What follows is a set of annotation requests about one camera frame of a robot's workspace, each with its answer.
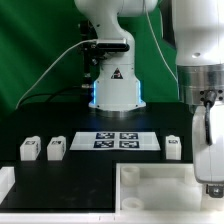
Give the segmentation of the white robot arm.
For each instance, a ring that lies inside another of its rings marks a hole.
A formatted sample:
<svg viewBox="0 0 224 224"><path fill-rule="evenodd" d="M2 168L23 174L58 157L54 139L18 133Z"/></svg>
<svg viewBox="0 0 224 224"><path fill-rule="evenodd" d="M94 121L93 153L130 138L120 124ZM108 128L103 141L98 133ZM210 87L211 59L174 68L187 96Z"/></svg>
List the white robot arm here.
<svg viewBox="0 0 224 224"><path fill-rule="evenodd" d="M143 108L135 76L135 41L119 17L160 8L163 38L176 48L180 100L192 108L195 178L213 198L224 197L224 0L74 0L92 23L103 54L90 107L127 113Z"/></svg>

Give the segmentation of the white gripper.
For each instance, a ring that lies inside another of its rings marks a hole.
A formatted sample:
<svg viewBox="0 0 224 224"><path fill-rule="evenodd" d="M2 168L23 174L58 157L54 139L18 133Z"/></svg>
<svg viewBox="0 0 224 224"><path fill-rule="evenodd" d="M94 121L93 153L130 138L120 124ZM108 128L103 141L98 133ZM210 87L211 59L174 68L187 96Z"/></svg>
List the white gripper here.
<svg viewBox="0 0 224 224"><path fill-rule="evenodd" d="M207 183L206 193L215 199L224 197L224 105L210 110L212 144L206 143L205 107L198 106L192 121L192 150L195 178Z"/></svg>

